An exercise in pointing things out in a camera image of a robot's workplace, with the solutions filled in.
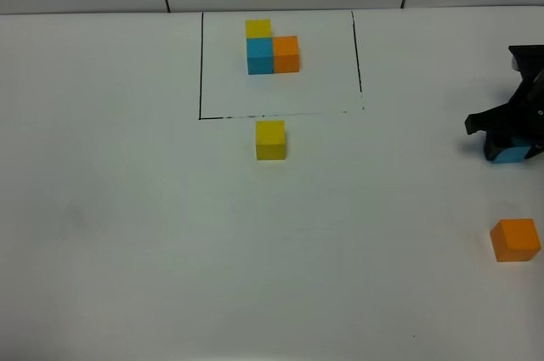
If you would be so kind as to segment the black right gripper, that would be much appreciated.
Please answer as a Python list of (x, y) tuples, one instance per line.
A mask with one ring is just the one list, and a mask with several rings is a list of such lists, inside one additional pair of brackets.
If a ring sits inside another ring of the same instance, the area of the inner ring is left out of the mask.
[(505, 104), (470, 114), (464, 122), (467, 134), (484, 131), (487, 161), (510, 161), (513, 143), (509, 137), (536, 140), (530, 143), (525, 159), (544, 152), (543, 82), (522, 82)]

